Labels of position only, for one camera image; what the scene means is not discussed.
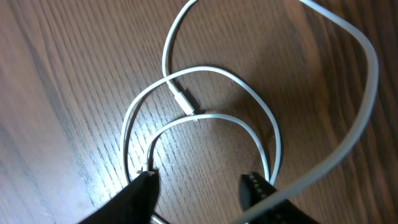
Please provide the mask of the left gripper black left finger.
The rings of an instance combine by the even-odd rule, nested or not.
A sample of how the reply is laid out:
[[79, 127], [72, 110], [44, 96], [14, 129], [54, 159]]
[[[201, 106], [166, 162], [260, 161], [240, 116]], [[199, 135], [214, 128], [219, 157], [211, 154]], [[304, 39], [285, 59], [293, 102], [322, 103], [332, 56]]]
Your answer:
[[80, 224], [146, 224], [150, 223], [160, 194], [160, 178], [145, 171]]

